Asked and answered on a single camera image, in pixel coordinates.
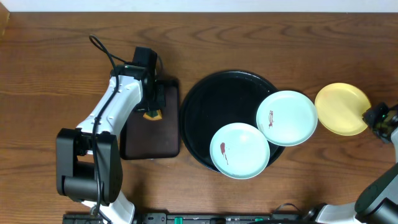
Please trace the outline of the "green yellow sponge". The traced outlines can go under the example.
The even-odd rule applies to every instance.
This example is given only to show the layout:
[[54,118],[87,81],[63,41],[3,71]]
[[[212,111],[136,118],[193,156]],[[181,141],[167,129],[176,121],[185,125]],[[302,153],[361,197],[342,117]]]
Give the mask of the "green yellow sponge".
[[158,121],[162,119],[161,110],[148,111],[143,114],[143,118],[149,121]]

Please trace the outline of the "yellow plate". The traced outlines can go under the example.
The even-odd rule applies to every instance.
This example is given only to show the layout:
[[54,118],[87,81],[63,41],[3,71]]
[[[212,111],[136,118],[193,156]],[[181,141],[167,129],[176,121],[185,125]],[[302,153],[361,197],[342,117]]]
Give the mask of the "yellow plate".
[[342,136],[354,136],[368,126],[363,114],[371,102],[359,88],[347,83],[324,86],[315,98],[318,119],[329,131]]

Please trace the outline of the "light green plate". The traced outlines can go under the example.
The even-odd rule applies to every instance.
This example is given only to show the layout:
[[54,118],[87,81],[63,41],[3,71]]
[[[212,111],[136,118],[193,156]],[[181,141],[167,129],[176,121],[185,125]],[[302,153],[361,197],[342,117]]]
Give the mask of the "light green plate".
[[315,132],[318,115],[313,102],[297,91],[278,91],[259,105],[256,125],[265,138],[279,146],[296,146]]

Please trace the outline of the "light blue plate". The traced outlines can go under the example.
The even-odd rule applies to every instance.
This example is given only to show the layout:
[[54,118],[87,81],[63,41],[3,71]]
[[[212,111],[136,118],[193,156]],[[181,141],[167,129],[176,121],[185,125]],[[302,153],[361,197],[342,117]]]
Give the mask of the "light blue plate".
[[231,123],[213,135],[210,157],[215,167],[232,179],[250,179],[268,165],[270,147],[265,136],[246,123]]

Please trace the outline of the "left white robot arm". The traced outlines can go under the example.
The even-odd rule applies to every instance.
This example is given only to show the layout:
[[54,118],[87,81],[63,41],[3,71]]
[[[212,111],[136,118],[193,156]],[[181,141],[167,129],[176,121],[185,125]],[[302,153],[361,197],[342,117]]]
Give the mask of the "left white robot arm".
[[118,137],[134,109],[149,110],[158,92],[155,75],[155,65],[116,66],[90,115],[57,134],[57,192],[89,207],[87,222],[133,222],[135,206],[121,191]]

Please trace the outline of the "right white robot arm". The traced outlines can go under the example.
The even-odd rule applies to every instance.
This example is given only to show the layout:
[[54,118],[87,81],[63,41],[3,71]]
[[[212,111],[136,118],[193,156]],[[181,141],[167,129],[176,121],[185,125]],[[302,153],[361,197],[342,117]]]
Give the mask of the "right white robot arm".
[[[391,143],[397,151],[397,106],[385,103],[367,110],[363,121],[376,137]],[[397,164],[366,187],[356,202],[344,205],[322,204],[305,217],[315,223],[397,224]]]

